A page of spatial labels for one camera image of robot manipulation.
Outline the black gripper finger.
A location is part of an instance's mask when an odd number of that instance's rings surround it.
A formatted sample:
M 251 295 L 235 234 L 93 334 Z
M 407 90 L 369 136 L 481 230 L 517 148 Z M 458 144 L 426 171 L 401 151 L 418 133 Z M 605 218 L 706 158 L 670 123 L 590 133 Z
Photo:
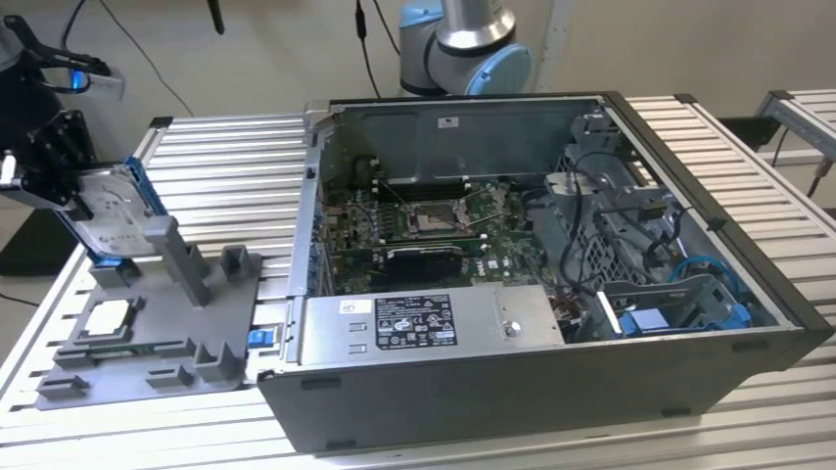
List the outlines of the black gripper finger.
M 93 219 L 93 212 L 78 193 L 66 193 L 57 196 L 58 209 L 63 218 L 70 221 L 87 221 Z

